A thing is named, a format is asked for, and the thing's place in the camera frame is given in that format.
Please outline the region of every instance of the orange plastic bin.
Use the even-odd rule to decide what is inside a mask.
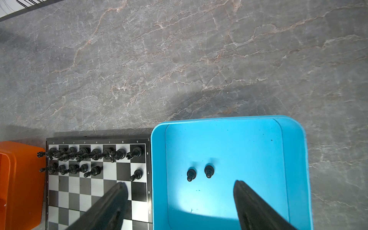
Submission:
[[[27,230],[40,224],[45,173],[43,148],[0,142],[0,230]]]

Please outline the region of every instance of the blue plastic bin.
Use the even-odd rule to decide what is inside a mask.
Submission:
[[[151,134],[154,230],[234,229],[235,180],[299,230],[313,229],[302,126],[286,116],[164,122]],[[208,179],[206,165],[215,173]],[[187,171],[197,177],[187,181]]]

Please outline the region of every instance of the chessboard border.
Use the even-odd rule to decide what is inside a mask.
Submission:
[[[46,138],[46,151],[49,145],[90,145],[90,144],[145,144],[146,145],[146,167],[147,173],[152,172],[152,158],[151,158],[151,136],[150,135],[122,135],[109,137],[52,137]],[[46,158],[46,166],[49,165],[49,159]],[[46,230],[49,230],[49,174],[46,173]],[[147,175],[147,203],[148,207],[148,223],[153,223],[152,216],[152,173]]]

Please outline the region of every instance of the chessboard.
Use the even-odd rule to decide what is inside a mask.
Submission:
[[[84,173],[60,172],[46,173],[46,230],[63,230],[83,215],[100,197],[117,182],[124,182],[128,187],[128,206],[124,215],[121,230],[152,230],[152,177],[151,177],[151,146],[149,137],[112,137],[112,138],[48,138],[46,150],[50,148],[75,147],[100,149],[124,148],[126,152],[140,147],[144,155],[138,158],[127,158],[112,162],[105,158],[77,162],[74,160],[58,161],[46,158],[46,165],[63,164],[66,169],[74,164],[100,166],[102,171],[96,176],[84,177]],[[142,169],[143,176],[130,181],[130,176],[137,169]]]

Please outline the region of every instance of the marble countertop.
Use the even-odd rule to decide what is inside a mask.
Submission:
[[[315,229],[368,225],[366,0],[64,0],[0,22],[0,138],[286,115]]]

